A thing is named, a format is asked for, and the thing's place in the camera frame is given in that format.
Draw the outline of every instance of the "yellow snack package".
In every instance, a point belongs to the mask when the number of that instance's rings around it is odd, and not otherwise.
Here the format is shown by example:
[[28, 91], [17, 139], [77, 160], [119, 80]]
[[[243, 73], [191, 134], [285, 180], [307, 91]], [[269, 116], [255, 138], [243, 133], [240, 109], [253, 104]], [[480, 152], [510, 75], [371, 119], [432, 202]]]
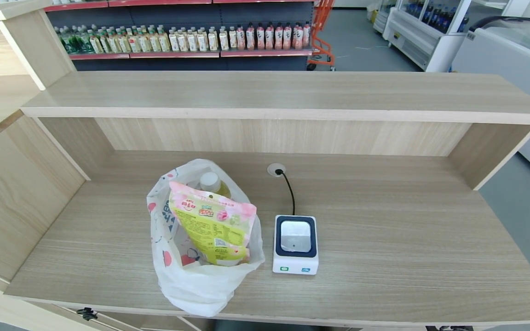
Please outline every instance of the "yellow snack package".
[[248, 262], [257, 207], [169, 182], [169, 208], [206, 260], [219, 266]]

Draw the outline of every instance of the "white bottle cap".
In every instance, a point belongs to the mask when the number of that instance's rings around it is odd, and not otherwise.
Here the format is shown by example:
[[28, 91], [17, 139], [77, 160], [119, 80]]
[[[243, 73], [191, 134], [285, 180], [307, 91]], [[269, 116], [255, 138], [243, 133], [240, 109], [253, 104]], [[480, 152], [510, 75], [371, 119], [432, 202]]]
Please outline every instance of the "white bottle cap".
[[206, 172], [200, 177], [200, 187], [204, 191], [215, 193], [220, 189], [220, 178], [215, 172]]

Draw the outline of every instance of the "gray floor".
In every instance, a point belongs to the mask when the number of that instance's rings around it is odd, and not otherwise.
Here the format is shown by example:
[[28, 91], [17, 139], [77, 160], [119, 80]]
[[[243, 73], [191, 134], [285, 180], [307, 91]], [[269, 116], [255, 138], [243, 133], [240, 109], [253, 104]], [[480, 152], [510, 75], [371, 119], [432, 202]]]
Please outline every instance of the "gray floor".
[[[367, 11], [333, 10], [319, 36], [331, 44], [337, 71], [421, 70], [396, 48], [387, 47], [368, 21]], [[318, 70], [328, 70], [328, 66], [317, 65]]]
[[[332, 44], [338, 71], [420, 70], [398, 50], [387, 48], [365, 11], [332, 11], [320, 36]], [[317, 70], [328, 66], [318, 65]], [[530, 262], [530, 164], [520, 155], [513, 157], [480, 193]], [[20, 330], [0, 323], [0, 331]], [[530, 325], [504, 325], [492, 331], [530, 331]]]

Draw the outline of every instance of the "white plastic bag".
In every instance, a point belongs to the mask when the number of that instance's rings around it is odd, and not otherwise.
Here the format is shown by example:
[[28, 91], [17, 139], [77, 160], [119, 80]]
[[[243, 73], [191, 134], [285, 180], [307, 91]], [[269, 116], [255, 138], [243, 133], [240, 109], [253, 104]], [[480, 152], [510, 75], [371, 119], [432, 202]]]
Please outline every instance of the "white plastic bag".
[[229, 187], [232, 200], [250, 203], [237, 184], [215, 163], [196, 159], [162, 176], [147, 195], [151, 215], [153, 264], [163, 295], [194, 315], [213, 317], [232, 299], [242, 279], [265, 261], [261, 222], [255, 217], [248, 243], [250, 262], [233, 267], [201, 265], [200, 253], [169, 209], [169, 181], [197, 186], [202, 174], [213, 171]]

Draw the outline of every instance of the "shopping cart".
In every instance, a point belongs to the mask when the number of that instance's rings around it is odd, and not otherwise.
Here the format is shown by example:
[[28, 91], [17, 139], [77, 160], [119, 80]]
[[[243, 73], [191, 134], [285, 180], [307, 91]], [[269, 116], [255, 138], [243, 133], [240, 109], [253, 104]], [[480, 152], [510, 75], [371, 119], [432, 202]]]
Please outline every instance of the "shopping cart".
[[314, 21], [312, 24], [312, 56], [308, 59], [307, 71], [316, 69], [317, 64], [330, 65], [330, 71], [336, 71], [334, 68], [334, 55], [330, 44], [320, 37], [318, 32], [324, 29], [326, 20], [330, 11], [333, 9], [334, 0], [319, 0], [314, 4]]

